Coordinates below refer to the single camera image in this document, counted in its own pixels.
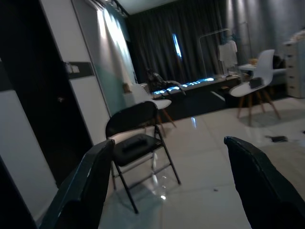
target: white tile floor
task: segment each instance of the white tile floor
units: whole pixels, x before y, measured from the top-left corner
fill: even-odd
[[[176,121],[177,128],[165,124],[165,142],[182,185],[171,168],[132,190],[140,214],[135,215],[117,179],[118,191],[106,201],[101,229],[250,229],[233,175],[225,136],[236,136],[257,147],[272,145],[266,135],[285,135],[289,141],[305,139],[305,100],[287,98],[275,101],[282,116],[277,120],[270,105],[266,113],[253,108],[249,127],[247,109],[236,118],[236,109],[226,109]],[[127,135],[116,137],[124,139]],[[165,153],[157,151],[157,167],[167,163]],[[131,184],[151,171],[150,162],[125,174]]]

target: dark door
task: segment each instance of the dark door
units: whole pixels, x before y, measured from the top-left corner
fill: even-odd
[[[39,0],[0,1],[0,58],[60,185],[92,144]]]

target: folding chair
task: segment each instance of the folding chair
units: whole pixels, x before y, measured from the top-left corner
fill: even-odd
[[[173,165],[171,156],[166,148],[166,145],[163,140],[160,129],[157,126],[157,115],[158,115],[158,108],[156,107],[155,103],[153,103],[151,101],[146,101],[146,102],[129,107],[127,109],[124,109],[124,110],[114,114],[111,117],[111,119],[108,121],[107,126],[106,126],[106,137],[108,139],[118,133],[122,133],[122,132],[125,132],[128,130],[132,130],[137,127],[140,127],[141,124],[146,123],[148,121],[152,121],[152,123],[153,123],[154,137],[146,135],[146,134],[137,134],[122,142],[119,142],[114,147],[113,163],[111,166],[113,188],[114,188],[114,190],[116,190],[115,179],[117,177],[120,177],[122,180],[122,183],[124,185],[124,188],[127,192],[128,198],[132,204],[134,212],[136,214],[138,214],[139,211],[130,194],[131,188],[137,186],[138,184],[142,183],[143,181],[149,179],[152,175],[155,175],[155,174],[161,172],[162,170],[166,169],[169,166],[172,166],[172,169],[177,178],[178,184],[179,185],[181,184],[178,174],[176,172],[176,169]],[[127,186],[125,179],[123,177],[123,173],[126,173],[126,172],[132,170],[133,168],[141,165],[142,163],[144,163],[150,159],[153,159],[154,151],[160,147],[164,147],[166,155],[169,159],[169,163],[157,170],[153,169],[152,174],[146,176],[145,178],[132,184],[131,186]],[[121,171],[120,167],[125,167],[133,162],[136,162],[138,159],[140,159],[148,154],[152,154],[152,156],[144,161],[141,161],[140,163],[136,163],[135,165],[126,169],[123,172]],[[113,164],[115,165],[115,167],[118,171],[118,175],[115,175],[115,173],[114,173]]]

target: hanging clothes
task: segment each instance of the hanging clothes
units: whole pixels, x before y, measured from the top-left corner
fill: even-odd
[[[226,68],[234,67],[237,64],[237,47],[234,41],[228,41],[224,45],[219,45],[219,60],[224,62]]]

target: white plastic chair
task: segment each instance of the white plastic chair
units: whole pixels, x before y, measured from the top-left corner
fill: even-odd
[[[244,103],[244,98],[246,95],[248,95],[248,106],[249,106],[249,125],[251,126],[251,109],[252,109],[252,94],[255,92],[257,95],[257,98],[260,102],[260,105],[262,107],[263,112],[265,112],[264,105],[262,103],[262,97],[260,94],[260,90],[264,93],[267,102],[273,107],[275,114],[279,119],[281,119],[279,112],[275,108],[272,100],[270,99],[269,94],[267,93],[264,88],[268,86],[273,78],[273,55],[274,55],[274,50],[265,50],[263,51],[258,58],[257,66],[254,71],[254,76],[253,78],[262,78],[263,85],[257,88],[250,88],[250,83],[245,82],[242,83],[230,90],[230,95],[234,97],[240,97],[240,102],[239,102],[239,107],[237,111],[237,118],[239,118],[243,103]]]
[[[145,91],[145,89],[139,85],[139,84],[133,84],[131,86],[131,92],[134,97],[135,104],[142,103],[144,101],[152,101],[156,104],[158,110],[162,110],[166,118],[173,124],[174,127],[176,127],[175,123],[173,122],[172,118],[169,116],[169,114],[166,112],[165,108],[168,107],[172,102],[169,99],[161,99],[161,100],[153,100],[150,95]],[[158,115],[158,121],[161,125],[162,131],[165,136],[165,130],[162,125],[162,121],[160,118],[160,115]]]

